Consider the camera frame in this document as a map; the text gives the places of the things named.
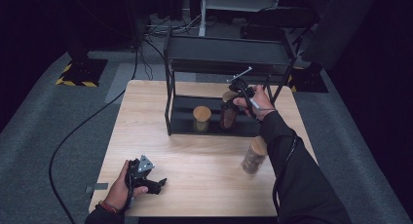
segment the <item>gray carpet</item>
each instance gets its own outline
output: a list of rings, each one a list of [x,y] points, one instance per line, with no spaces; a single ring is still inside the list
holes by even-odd
[[[206,36],[237,38],[239,27],[218,23],[206,30]],[[192,30],[191,34],[197,35],[198,31]],[[163,39],[151,39],[161,50]],[[165,79],[159,54],[146,43],[143,49],[153,79]],[[49,183],[50,158],[69,133],[123,91],[131,79],[135,59],[128,51],[96,51],[89,56],[109,60],[99,87],[55,85],[70,60],[64,55],[39,79],[2,131],[0,223],[69,223]],[[182,81],[210,80],[200,74],[186,75]],[[326,73],[321,75],[329,93],[294,93],[320,168],[354,223],[411,223],[339,94]],[[134,79],[152,79],[140,59]],[[88,215],[91,194],[85,193],[85,188],[97,180],[119,107],[111,104],[91,118],[56,154],[55,185],[77,223],[83,223]],[[136,223],[136,218],[128,218],[127,223]]]

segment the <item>person's left hand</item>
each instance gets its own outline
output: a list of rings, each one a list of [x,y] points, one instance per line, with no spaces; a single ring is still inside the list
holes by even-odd
[[[122,209],[127,202],[128,198],[128,187],[125,183],[125,176],[128,172],[129,161],[126,160],[124,167],[119,174],[118,179],[112,184],[112,187],[109,190],[104,202],[107,205],[110,205],[118,210]],[[133,189],[133,196],[136,198],[139,195],[145,194],[148,192],[148,188],[145,186],[137,187]]]

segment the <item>black metal shelf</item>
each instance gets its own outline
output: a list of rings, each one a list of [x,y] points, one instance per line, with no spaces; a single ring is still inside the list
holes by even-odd
[[[233,136],[256,136],[259,124],[240,112],[237,125],[225,131],[218,125],[220,120],[220,98],[177,95],[175,72],[237,75],[252,70],[246,76],[262,77],[261,84],[268,87],[270,100],[274,103],[282,86],[286,85],[296,59],[295,52],[286,37],[280,41],[256,41],[245,39],[210,38],[172,35],[169,28],[164,44],[164,62],[167,79],[168,102],[165,112],[168,134],[213,134]],[[278,85],[274,95],[270,86]],[[212,116],[208,131],[193,129],[193,110],[206,106]]]

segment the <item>hand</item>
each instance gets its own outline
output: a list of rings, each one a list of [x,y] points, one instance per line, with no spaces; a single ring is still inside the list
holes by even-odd
[[[125,176],[128,172],[129,161],[126,160],[124,167],[119,174],[118,179],[112,184],[112,187],[109,190],[104,202],[107,205],[110,205],[118,210],[122,209],[127,202],[128,198],[128,187],[125,184]],[[137,197],[139,195],[145,194],[148,192],[148,188],[145,186],[138,187],[133,189],[133,196]]]
[[[268,96],[265,94],[264,89],[261,85],[257,85],[252,87],[255,91],[255,96],[252,98],[260,107],[260,109],[256,109],[254,106],[252,106],[252,111],[254,114],[257,116],[258,120],[264,120],[265,116],[269,114],[270,112],[275,111],[276,109],[274,108],[273,104],[271,104],[270,99]],[[233,100],[233,103],[235,105],[242,106],[245,110],[245,113],[248,116],[251,116],[249,113],[249,110],[246,105],[246,101],[244,97],[238,97]]]

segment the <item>black sleeve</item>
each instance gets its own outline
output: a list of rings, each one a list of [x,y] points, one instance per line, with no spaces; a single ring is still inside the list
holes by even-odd
[[[95,209],[88,215],[85,224],[124,224],[125,215],[108,212],[103,209]]]
[[[268,155],[277,176],[291,151],[294,131],[274,111],[264,118],[260,135],[267,143]],[[298,138],[280,179],[278,216],[281,224],[351,223],[346,209],[301,138]]]

